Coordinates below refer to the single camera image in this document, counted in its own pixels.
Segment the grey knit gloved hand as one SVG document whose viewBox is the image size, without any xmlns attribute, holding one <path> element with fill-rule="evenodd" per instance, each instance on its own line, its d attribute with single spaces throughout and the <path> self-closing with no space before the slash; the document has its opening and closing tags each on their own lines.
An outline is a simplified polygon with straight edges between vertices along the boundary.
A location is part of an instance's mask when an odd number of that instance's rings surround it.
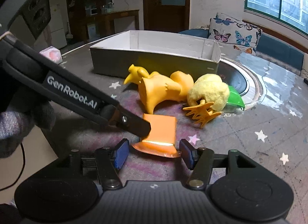
<svg viewBox="0 0 308 224">
<path fill-rule="evenodd" d="M 1 113 L 1 158 L 11 156 L 34 126 L 51 130 L 55 113 L 49 102 L 13 100 Z"/>
</svg>

